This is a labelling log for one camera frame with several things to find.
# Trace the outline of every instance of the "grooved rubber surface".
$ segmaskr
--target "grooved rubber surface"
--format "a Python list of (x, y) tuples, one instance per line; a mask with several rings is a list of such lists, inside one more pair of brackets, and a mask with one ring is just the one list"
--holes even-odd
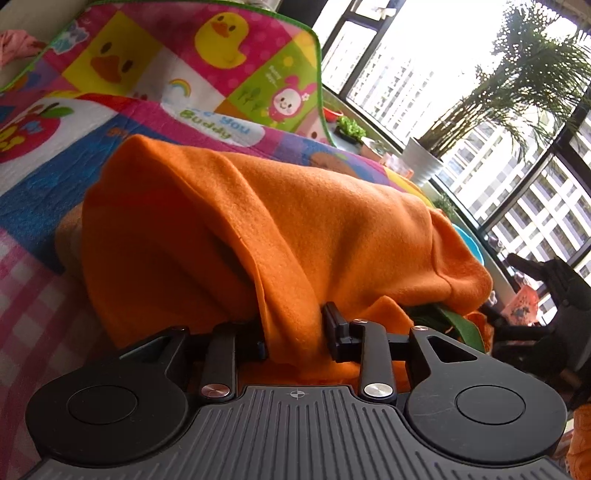
[(247, 387), (203, 407), (187, 433), (159, 454), (116, 468), (46, 460), (34, 480), (566, 480), (548, 459), (482, 468), (420, 443), (398, 412), (348, 387)]

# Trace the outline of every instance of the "green plant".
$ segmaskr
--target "green plant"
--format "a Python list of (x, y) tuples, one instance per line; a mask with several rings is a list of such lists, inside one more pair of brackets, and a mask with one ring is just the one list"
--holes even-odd
[(527, 152), (524, 130), (531, 129), (538, 146), (546, 146), (565, 125), (575, 130), (571, 115), (591, 79), (591, 50), (582, 34), (553, 37), (549, 27), (559, 17), (534, 2), (508, 7), (492, 54), (500, 59), (492, 73), (477, 67), (479, 81), (418, 139), (437, 158), (488, 122), (505, 128), (519, 160)]
[(447, 195), (441, 194), (439, 198), (436, 198), (431, 203), (435, 208), (445, 213), (449, 219), (456, 215), (456, 207)]
[(358, 142), (365, 137), (365, 130), (359, 126), (359, 124), (348, 116), (342, 116), (337, 120), (337, 124), (341, 131), (350, 137), (353, 137)]

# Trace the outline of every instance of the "green trim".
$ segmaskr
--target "green trim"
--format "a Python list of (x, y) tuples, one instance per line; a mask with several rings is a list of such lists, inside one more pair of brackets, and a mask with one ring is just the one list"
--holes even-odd
[[(312, 38), (314, 39), (314, 46), (316, 47), (316, 62), (317, 62), (316, 83), (317, 83), (317, 88), (318, 88), (318, 90), (317, 90), (318, 91), (318, 103), (317, 103), (318, 114), (319, 114), (320, 122), (322, 123), (322, 128), (324, 129), (324, 134), (325, 134), (326, 138), (328, 139), (328, 142), (330, 142), (331, 146), (336, 147), (336, 145), (333, 143), (333, 141), (331, 139), (330, 132), (328, 130), (328, 127), (326, 126), (326, 120), (324, 118), (324, 110), (323, 110), (323, 104), (322, 104), (322, 62), (320, 61), (320, 59), (322, 58), (322, 50), (320, 48), (320, 42), (318, 41), (318, 36), (316, 36), (316, 33), (314, 32), (314, 30), (312, 30), (308, 25), (305, 25), (301, 22), (298, 22), (297, 20), (286, 17), (285, 15), (280, 15), (280, 14), (273, 12), (273, 11), (265, 10), (263, 8), (253, 7), (252, 5), (243, 5), (243, 4), (239, 4), (236, 2), (228, 2), (226, 0), (98, 0), (96, 2), (91, 2), (88, 5), (86, 5), (80, 11), (80, 13), (78, 13), (78, 15), (76, 15), (76, 17), (72, 21), (78, 20), (78, 18), (84, 12), (86, 12), (86, 10), (88, 8), (96, 7), (98, 5), (150, 4), (150, 3), (168, 3), (168, 2), (171, 2), (171, 3), (187, 2), (187, 3), (200, 3), (200, 4), (218, 4), (218, 5), (228, 5), (229, 7), (240, 7), (240, 8), (243, 8), (244, 10), (249, 10), (251, 12), (260, 13), (260, 14), (266, 15), (268, 17), (275, 18), (276, 20), (281, 20), (281, 21), (287, 22), (287, 23), (289, 23), (295, 27), (301, 28), (302, 30), (311, 34)], [(35, 57), (35, 59), (32, 60), (31, 63), (29, 65), (27, 65), (21, 71), (21, 73), (19, 73), (16, 77), (14, 77), (14, 79), (9, 84), (2, 87), (0, 89), (0, 92), (5, 92), (10, 87), (12, 87), (23, 75), (25, 75), (27, 72), (30, 72), (33, 69), (33, 67), (35, 66), (35, 64), (39, 61), (39, 59), (42, 58), (42, 56), (45, 55), (45, 53), (51, 48), (51, 45), (53, 44), (53, 42), (62, 33), (64, 33), (66, 31), (66, 28), (70, 25), (70, 23), (72, 21), (68, 22), (66, 24), (66, 26), (60, 30), (60, 32), (47, 44), (47, 46), (37, 55), (37, 57)]]

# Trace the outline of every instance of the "blue bowl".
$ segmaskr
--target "blue bowl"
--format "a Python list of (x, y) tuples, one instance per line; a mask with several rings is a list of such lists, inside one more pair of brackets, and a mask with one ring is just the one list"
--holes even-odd
[(462, 237), (462, 240), (464, 240), (464, 243), (469, 248), (472, 255), (474, 255), (476, 257), (476, 259), (480, 262), (480, 265), (484, 265), (484, 257), (482, 256), (482, 253), (481, 253), (480, 249), (478, 248), (478, 245), (476, 244), (476, 242), (472, 239), (472, 237), (470, 235), (468, 235), (460, 227), (458, 227), (454, 223), (452, 225), (456, 229), (456, 232)]

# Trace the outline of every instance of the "metal rivet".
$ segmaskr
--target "metal rivet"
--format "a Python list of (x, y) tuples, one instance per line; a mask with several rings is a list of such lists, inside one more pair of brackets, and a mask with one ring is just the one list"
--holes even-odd
[(211, 383), (201, 389), (201, 395), (207, 398), (223, 398), (230, 393), (230, 387), (222, 383)]
[(373, 398), (389, 397), (394, 392), (392, 387), (385, 383), (370, 383), (363, 389), (363, 391), (366, 395)]

